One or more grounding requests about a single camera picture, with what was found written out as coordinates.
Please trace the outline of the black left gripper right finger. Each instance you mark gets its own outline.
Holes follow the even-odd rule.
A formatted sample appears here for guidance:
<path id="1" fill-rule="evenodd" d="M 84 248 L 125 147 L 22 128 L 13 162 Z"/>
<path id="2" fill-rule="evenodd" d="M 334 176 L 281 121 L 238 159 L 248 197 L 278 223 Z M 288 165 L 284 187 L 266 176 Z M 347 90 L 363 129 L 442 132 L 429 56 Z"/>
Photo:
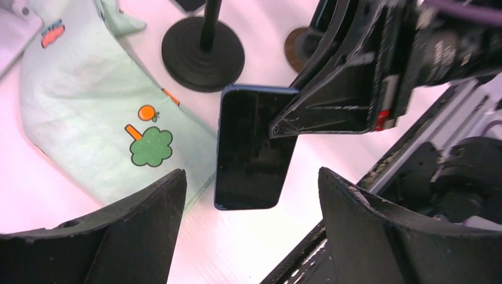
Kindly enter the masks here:
<path id="1" fill-rule="evenodd" d="M 339 283 L 500 283 L 501 232 L 405 209 L 322 167 L 318 192 Z"/>

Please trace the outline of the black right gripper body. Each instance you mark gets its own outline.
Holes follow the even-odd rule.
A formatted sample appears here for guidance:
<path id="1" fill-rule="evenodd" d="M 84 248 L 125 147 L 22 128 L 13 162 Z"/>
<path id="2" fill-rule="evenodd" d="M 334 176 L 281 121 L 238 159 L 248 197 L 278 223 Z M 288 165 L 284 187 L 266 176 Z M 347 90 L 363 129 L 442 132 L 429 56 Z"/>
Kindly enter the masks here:
<path id="1" fill-rule="evenodd" d="M 370 131 L 396 125 L 414 88 L 501 73 L 501 1 L 407 4 L 382 32 L 379 106 Z"/>

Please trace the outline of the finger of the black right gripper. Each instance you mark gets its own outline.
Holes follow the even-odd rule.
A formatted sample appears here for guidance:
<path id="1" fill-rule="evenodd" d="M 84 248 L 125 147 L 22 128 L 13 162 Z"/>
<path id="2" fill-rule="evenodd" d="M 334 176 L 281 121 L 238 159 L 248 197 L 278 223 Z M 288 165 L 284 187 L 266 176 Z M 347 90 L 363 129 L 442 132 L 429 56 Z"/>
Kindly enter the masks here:
<path id="1" fill-rule="evenodd" d="M 379 106 L 374 51 L 331 58 L 269 125 L 271 138 L 313 133 L 365 133 Z"/>
<path id="2" fill-rule="evenodd" d="M 316 51 L 293 81 L 294 88 L 322 88 L 340 83 L 349 88 L 376 88 L 377 52 L 370 46 L 377 24 L 376 1 L 342 1 Z"/>

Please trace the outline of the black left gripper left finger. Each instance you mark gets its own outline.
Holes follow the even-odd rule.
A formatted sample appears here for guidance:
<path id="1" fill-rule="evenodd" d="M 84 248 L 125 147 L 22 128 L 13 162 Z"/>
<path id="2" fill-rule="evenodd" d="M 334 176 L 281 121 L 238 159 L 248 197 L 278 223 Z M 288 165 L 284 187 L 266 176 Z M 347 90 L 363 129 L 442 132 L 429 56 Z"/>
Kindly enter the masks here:
<path id="1" fill-rule="evenodd" d="M 176 169 L 51 230 L 1 235 L 1 282 L 166 283 L 186 189 Z"/>

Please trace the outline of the brown round base stand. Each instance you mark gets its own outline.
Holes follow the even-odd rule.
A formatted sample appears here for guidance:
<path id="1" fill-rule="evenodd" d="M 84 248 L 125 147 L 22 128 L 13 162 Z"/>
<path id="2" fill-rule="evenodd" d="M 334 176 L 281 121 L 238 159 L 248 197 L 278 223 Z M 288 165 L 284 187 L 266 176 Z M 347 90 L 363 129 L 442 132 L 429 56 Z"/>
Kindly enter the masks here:
<path id="1" fill-rule="evenodd" d="M 284 53 L 289 65 L 297 73 L 307 64 L 323 36 L 324 31 L 311 27 L 298 27 L 288 34 L 284 42 Z"/>

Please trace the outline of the blue smartphone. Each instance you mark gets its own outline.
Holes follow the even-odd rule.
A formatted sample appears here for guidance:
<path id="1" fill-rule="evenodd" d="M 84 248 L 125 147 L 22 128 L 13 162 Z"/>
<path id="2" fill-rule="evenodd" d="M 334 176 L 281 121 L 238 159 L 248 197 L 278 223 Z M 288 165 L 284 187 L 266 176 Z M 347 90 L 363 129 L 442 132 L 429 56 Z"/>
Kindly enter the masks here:
<path id="1" fill-rule="evenodd" d="M 269 138 L 269 123 L 298 94 L 287 87 L 228 85 L 221 94 L 214 206 L 269 209 L 282 192 L 297 137 Z"/>

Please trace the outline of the black clamp phone stand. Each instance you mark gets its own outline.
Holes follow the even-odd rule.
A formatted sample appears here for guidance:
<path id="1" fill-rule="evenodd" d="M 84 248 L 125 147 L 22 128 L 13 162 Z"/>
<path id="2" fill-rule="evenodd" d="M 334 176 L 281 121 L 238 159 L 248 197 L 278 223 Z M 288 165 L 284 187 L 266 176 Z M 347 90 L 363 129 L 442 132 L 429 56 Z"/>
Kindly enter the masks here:
<path id="1" fill-rule="evenodd" d="M 242 74 L 243 46 L 236 33 L 218 20 L 220 8 L 221 1 L 208 0 L 203 16 L 176 22 L 163 37 L 164 67 L 188 89 L 217 92 Z"/>

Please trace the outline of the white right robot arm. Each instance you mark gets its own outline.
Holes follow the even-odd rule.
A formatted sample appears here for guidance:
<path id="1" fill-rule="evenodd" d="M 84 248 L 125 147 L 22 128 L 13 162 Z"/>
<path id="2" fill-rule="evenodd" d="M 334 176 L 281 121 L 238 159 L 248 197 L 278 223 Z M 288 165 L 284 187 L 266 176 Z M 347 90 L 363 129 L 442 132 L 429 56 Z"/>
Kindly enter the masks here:
<path id="1" fill-rule="evenodd" d="M 454 223 L 501 221 L 500 1 L 339 1 L 271 138 L 394 128 L 417 88 L 447 90 L 362 181 Z"/>

